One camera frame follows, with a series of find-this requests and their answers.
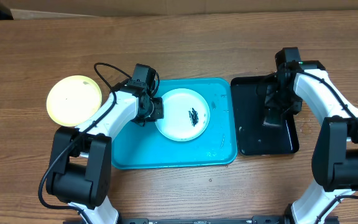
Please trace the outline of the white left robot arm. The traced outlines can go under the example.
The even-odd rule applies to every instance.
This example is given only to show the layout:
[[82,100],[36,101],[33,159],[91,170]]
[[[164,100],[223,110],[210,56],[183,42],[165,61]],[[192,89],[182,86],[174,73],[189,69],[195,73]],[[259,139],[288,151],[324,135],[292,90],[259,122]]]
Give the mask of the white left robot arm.
[[84,223],[118,223],[108,199],[112,142],[129,122],[162,118],[160,80],[127,79],[110,88],[109,97],[90,119],[54,135],[50,162],[38,189],[40,203],[74,210]]

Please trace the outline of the yellow-green plate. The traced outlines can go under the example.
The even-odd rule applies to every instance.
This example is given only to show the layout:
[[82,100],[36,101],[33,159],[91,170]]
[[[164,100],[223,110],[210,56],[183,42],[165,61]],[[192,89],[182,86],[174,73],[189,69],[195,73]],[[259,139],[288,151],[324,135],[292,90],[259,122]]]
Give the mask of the yellow-green plate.
[[56,83],[50,90],[47,113],[61,126],[76,126],[88,120],[101,107],[102,92],[89,77],[73,75]]

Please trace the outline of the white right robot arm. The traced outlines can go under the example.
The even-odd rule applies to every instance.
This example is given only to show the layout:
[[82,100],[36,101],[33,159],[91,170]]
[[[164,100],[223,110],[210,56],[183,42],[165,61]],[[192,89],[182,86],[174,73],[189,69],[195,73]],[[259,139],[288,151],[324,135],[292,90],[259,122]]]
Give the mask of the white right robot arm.
[[329,79],[317,60],[278,62],[265,94],[264,125],[277,128],[305,102],[321,129],[311,167],[313,180],[287,210],[290,223],[324,223],[345,199],[358,200],[358,108]]

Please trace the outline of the light blue plate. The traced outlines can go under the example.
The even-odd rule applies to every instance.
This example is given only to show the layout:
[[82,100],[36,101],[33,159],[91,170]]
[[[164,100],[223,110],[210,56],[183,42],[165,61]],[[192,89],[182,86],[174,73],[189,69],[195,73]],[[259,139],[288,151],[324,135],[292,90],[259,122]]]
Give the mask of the light blue plate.
[[163,118],[155,124],[166,138],[173,141],[191,141],[207,128],[210,119],[209,106],[198,92],[177,88],[162,96]]

